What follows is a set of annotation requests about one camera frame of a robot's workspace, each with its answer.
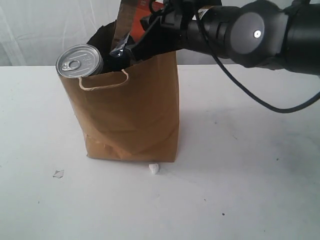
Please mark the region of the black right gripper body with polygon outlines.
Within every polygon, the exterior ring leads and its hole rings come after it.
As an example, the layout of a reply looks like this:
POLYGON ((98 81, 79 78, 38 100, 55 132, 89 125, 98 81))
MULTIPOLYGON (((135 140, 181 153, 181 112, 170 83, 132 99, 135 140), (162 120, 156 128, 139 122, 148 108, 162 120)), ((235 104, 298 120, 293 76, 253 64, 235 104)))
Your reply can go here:
POLYGON ((179 31, 182 35, 182 49, 188 49, 189 23, 193 20, 195 13, 208 2, 206 0, 164 0, 163 6, 159 9, 154 8, 154 3, 154 0, 150 0, 151 14, 140 20, 145 32, 154 22, 160 22, 166 28, 179 31))

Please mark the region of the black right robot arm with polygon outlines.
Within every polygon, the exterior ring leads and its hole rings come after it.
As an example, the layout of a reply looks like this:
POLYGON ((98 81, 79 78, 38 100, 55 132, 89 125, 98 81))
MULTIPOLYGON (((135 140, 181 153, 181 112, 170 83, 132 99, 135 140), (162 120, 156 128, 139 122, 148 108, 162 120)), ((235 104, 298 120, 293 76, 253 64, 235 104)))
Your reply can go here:
POLYGON ((181 49, 230 59, 246 68, 320 73, 320 6, 268 0, 242 7, 219 0, 166 0, 140 21, 144 34, 125 49, 136 60, 181 49))

